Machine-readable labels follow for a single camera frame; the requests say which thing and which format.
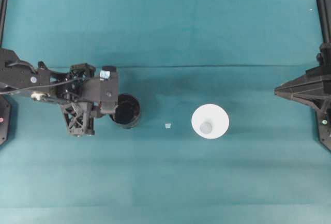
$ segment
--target black metal frame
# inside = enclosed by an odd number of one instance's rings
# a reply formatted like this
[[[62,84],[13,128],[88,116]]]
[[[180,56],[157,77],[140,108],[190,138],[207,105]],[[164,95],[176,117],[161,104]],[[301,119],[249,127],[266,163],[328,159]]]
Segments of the black metal frame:
[[[279,97],[312,107],[316,112],[320,142],[331,150],[331,0],[317,0],[323,43],[319,66],[275,88]]]
[[[5,27],[6,9],[8,0],[0,0],[0,48]],[[8,139],[10,123],[11,104],[8,100],[0,95],[0,145]]]

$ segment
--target teal table surface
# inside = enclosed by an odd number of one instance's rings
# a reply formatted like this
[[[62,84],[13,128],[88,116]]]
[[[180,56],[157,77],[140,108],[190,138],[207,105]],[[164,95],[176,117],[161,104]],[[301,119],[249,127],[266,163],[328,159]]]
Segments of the teal table surface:
[[[62,71],[118,66],[142,115],[131,130],[104,117],[76,138],[58,106],[11,97],[0,223],[330,222],[331,153],[314,112],[273,93],[317,64],[315,0],[9,0],[7,10],[3,47]],[[191,127],[205,103],[229,114],[219,139]]]

